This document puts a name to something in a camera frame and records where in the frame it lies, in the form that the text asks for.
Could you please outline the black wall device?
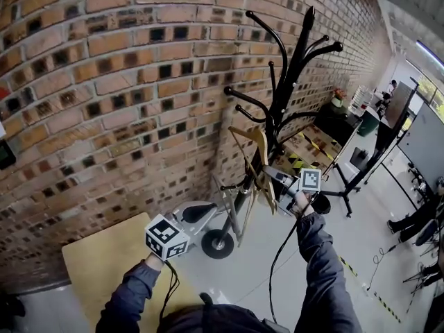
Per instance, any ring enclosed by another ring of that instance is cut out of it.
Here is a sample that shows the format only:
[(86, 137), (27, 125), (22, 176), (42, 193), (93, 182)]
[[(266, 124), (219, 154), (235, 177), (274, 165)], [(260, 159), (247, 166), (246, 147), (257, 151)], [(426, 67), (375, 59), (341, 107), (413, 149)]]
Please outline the black wall device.
[(7, 141), (0, 140), (0, 171), (7, 169), (16, 162), (15, 154)]

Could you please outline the dark green bin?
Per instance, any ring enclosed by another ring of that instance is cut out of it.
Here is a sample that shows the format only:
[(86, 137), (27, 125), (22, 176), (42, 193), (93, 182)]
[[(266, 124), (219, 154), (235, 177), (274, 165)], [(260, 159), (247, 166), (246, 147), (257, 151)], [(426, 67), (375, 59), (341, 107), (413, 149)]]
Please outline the dark green bin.
[(366, 137), (367, 135), (371, 134), (375, 131), (376, 127), (379, 125), (379, 116), (377, 113), (366, 110), (363, 115), (361, 116), (361, 125), (359, 126), (359, 129), (357, 131), (357, 134)]

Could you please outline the black cabinet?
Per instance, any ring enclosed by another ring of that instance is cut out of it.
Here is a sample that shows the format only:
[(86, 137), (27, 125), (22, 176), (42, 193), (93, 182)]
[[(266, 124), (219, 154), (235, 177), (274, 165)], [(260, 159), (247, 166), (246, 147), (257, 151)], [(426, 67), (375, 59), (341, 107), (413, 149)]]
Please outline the black cabinet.
[(315, 127), (329, 135), (341, 146), (348, 143), (360, 124), (361, 118), (349, 109), (344, 106), (338, 108), (331, 103), (323, 105), (314, 119)]

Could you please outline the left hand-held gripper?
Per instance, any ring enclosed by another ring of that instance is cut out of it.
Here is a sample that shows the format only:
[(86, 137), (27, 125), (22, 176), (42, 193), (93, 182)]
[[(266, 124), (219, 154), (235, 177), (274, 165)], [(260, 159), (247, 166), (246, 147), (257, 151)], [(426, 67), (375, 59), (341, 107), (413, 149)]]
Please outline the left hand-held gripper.
[[(197, 235), (212, 220), (211, 216), (206, 215), (213, 209), (216, 209), (215, 203), (187, 203), (182, 210), (182, 221), (196, 222), (190, 231)], [(158, 214), (145, 227), (145, 242), (160, 259), (171, 259), (187, 252), (190, 237), (165, 216)]]

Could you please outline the black coat rack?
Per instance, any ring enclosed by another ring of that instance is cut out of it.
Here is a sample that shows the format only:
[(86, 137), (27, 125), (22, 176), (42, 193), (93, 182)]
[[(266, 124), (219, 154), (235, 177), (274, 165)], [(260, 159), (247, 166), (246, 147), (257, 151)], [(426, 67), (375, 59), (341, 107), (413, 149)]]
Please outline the black coat rack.
[[(282, 71), (279, 81), (275, 80), (274, 64), (269, 62), (271, 84), (272, 84), (272, 104), (267, 108), (263, 103), (251, 98), (241, 92), (238, 92), (231, 87), (224, 88), (224, 94), (227, 96), (233, 96), (251, 105), (259, 107), (263, 113), (264, 118), (258, 119), (253, 117), (240, 105), (237, 105), (235, 109), (242, 113), (245, 117), (255, 123), (263, 123), (264, 133), (268, 142), (268, 159), (274, 158), (276, 155), (283, 153), (282, 143), (278, 141), (278, 136), (283, 127), (295, 119), (303, 117), (315, 117), (318, 114), (316, 112), (296, 112), (283, 118), (289, 104), (289, 99), (297, 85), (299, 76), (307, 64), (314, 58), (326, 53), (341, 52), (343, 45), (340, 42), (334, 42), (331, 45), (319, 47), (320, 44), (329, 40), (327, 35), (322, 36), (321, 39), (316, 40), (312, 44), (308, 45), (309, 33), (314, 25), (315, 21), (315, 9), (310, 7), (305, 13), (302, 23), (302, 30), (296, 44), (296, 48), (293, 52), (291, 59), (288, 59), (288, 55), (284, 44), (278, 34), (265, 22), (263, 22), (253, 11), (246, 11), (246, 16), (259, 24), (277, 43), (282, 56)], [(256, 170), (260, 170), (260, 158), (258, 150), (255, 151), (253, 161), (251, 164)], [(229, 187), (237, 190), (237, 196), (234, 200), (237, 211), (241, 209), (244, 201), (247, 198), (247, 194), (255, 187), (259, 189), (259, 185), (262, 182), (257, 182), (252, 171), (248, 168), (245, 170), (245, 176), (243, 180), (237, 185), (230, 185)], [(201, 245), (204, 253), (212, 259), (224, 259), (228, 257), (234, 249), (234, 240), (227, 234), (224, 238), (222, 229), (210, 230), (203, 235)]]

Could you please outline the wooden hanger with metal hook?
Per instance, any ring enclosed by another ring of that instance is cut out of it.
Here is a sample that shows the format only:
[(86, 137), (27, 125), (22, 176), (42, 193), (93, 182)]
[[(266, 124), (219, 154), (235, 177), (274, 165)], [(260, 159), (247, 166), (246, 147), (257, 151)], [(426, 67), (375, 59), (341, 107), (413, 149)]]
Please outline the wooden hanger with metal hook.
[[(234, 126), (229, 126), (228, 130), (231, 132), (237, 146), (239, 147), (244, 159), (247, 161), (248, 168), (252, 171), (254, 179), (259, 182), (259, 172), (264, 170), (265, 166), (268, 166), (268, 142), (265, 133), (260, 129), (254, 129), (252, 131), (245, 131)], [(253, 141), (257, 145), (257, 150), (259, 152), (260, 165), (262, 166), (260, 170), (256, 170), (255, 167), (249, 162), (244, 150), (242, 149), (236, 135), (240, 135), (250, 141)], [(262, 176), (262, 184), (260, 185), (260, 190), (264, 194), (264, 197), (271, 209), (271, 214), (274, 215), (277, 212), (277, 203), (274, 194), (273, 184), (271, 178), (266, 173)]]

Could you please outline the person's right forearm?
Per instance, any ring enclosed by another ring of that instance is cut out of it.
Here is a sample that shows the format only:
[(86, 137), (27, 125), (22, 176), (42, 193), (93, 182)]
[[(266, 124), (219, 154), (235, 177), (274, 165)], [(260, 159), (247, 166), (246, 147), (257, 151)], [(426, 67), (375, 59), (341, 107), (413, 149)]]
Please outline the person's right forearm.
[(307, 288), (295, 333), (362, 333), (325, 219), (315, 212), (307, 214), (296, 231), (307, 263)]

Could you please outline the person's left forearm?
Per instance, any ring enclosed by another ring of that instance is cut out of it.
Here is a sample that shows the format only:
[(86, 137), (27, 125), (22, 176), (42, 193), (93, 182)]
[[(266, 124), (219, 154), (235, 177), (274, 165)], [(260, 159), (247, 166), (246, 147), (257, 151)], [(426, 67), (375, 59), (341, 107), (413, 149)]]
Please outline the person's left forearm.
[(95, 333), (139, 333), (145, 301), (151, 299), (163, 266), (164, 262), (151, 253), (127, 271), (101, 311)]

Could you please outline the black pole stand with plate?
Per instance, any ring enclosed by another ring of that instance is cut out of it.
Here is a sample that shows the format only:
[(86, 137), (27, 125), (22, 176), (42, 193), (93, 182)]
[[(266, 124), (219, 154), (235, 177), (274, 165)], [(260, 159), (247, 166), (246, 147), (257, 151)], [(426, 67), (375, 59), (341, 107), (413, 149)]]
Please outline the black pole stand with plate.
[(366, 173), (369, 160), (370, 157), (368, 151), (366, 149), (360, 149), (359, 147), (356, 147), (350, 158), (350, 163), (360, 172)]

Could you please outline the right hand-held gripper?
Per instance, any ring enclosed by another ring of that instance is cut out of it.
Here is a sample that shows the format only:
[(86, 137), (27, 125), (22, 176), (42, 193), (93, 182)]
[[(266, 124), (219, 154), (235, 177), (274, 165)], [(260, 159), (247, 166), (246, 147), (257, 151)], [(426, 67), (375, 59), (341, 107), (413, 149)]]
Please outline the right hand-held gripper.
[(321, 170), (319, 169), (302, 168), (299, 177), (291, 176), (271, 166), (264, 166), (262, 171), (277, 181), (273, 183), (275, 199), (279, 200), (278, 208), (288, 215), (291, 215), (291, 207), (299, 191), (314, 194), (321, 190)]

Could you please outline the black tripod stand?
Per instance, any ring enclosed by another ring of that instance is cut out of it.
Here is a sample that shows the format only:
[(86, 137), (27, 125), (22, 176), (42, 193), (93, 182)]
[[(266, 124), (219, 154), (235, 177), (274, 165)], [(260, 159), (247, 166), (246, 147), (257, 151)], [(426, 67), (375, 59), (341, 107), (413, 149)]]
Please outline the black tripod stand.
[(337, 192), (322, 190), (321, 193), (326, 196), (336, 196), (342, 198), (347, 208), (347, 214), (346, 214), (347, 218), (350, 218), (352, 214), (352, 208), (350, 206), (350, 200), (348, 197), (349, 193), (352, 190), (355, 190), (356, 192), (359, 192), (361, 190), (361, 187), (359, 187), (358, 184), (365, 178), (365, 176), (370, 172), (370, 170), (376, 165), (377, 161), (383, 156), (387, 148), (397, 138), (399, 132), (402, 129), (402, 126), (405, 123), (405, 120), (407, 119), (409, 104), (411, 99), (413, 98), (413, 95), (416, 93), (418, 89), (418, 84), (416, 84), (416, 86), (413, 89), (410, 89), (409, 87), (407, 89), (409, 89), (410, 92), (407, 100), (405, 101), (404, 107), (402, 108), (400, 116), (397, 118), (395, 122), (395, 125), (393, 127), (382, 126), (383, 123), (382, 122), (379, 123), (377, 139), (375, 144), (375, 151), (373, 153), (373, 156), (370, 157), (368, 161), (364, 162), (363, 169), (360, 169), (359, 173), (357, 173), (352, 180), (347, 180), (345, 178), (337, 160), (333, 161), (332, 163), (332, 168), (337, 170), (340, 178), (343, 181), (344, 190)]

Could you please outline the rolling whiteboard on black stand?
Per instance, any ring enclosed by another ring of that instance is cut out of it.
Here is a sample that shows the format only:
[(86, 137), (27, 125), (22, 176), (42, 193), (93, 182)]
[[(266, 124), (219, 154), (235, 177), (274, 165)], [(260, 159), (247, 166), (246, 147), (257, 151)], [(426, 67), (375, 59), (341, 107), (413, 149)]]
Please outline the rolling whiteboard on black stand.
[(422, 105), (398, 146), (436, 192), (444, 177), (444, 123), (428, 105)]

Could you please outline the cardboard box with striped tape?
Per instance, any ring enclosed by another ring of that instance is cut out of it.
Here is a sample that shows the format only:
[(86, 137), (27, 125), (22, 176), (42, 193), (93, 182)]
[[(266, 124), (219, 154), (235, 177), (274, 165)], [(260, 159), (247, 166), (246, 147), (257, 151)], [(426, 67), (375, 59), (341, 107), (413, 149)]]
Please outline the cardboard box with striped tape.
[(276, 157), (273, 166), (294, 176), (302, 169), (318, 169), (327, 181), (344, 148), (314, 124), (308, 125), (282, 140), (283, 154)]

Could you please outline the potted flowers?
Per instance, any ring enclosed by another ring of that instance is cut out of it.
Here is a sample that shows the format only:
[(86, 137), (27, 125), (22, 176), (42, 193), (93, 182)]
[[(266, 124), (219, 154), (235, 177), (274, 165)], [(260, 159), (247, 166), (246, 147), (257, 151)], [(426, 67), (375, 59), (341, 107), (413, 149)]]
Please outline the potted flowers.
[(346, 97), (347, 94), (344, 90), (336, 88), (333, 92), (331, 104), (336, 108), (341, 108), (343, 106), (343, 102), (346, 99)]

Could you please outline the silver trash can black liner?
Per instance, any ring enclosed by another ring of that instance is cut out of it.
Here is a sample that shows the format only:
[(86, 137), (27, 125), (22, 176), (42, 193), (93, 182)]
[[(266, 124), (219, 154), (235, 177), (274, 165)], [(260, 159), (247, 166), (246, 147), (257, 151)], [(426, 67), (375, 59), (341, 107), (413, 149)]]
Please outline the silver trash can black liner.
[(321, 215), (329, 214), (331, 210), (330, 201), (324, 194), (316, 195), (315, 199), (311, 203), (311, 206), (316, 213)]

